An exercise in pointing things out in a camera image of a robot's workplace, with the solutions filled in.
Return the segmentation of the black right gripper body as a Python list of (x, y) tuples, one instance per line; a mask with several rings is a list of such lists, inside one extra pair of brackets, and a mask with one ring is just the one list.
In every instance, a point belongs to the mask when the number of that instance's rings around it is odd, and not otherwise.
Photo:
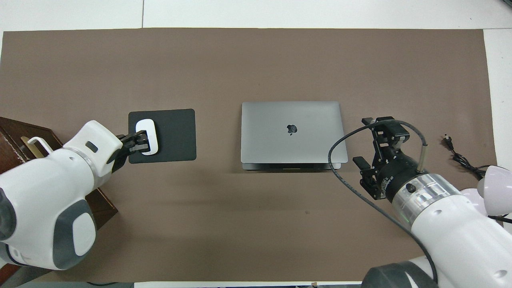
[(420, 175), (418, 163), (404, 154), (401, 147), (374, 146), (374, 150), (372, 169), (360, 171), (360, 185), (375, 200), (393, 200), (406, 183)]

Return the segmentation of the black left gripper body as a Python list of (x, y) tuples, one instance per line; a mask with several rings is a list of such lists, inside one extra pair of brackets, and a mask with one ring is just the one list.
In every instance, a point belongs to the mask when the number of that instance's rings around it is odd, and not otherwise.
[(112, 169), (110, 170), (111, 173), (115, 173), (124, 166), (126, 159), (132, 154), (130, 149), (135, 145), (134, 138), (132, 136), (116, 135), (116, 137), (121, 141), (122, 146), (120, 149), (114, 151), (107, 161), (107, 164), (113, 164)]

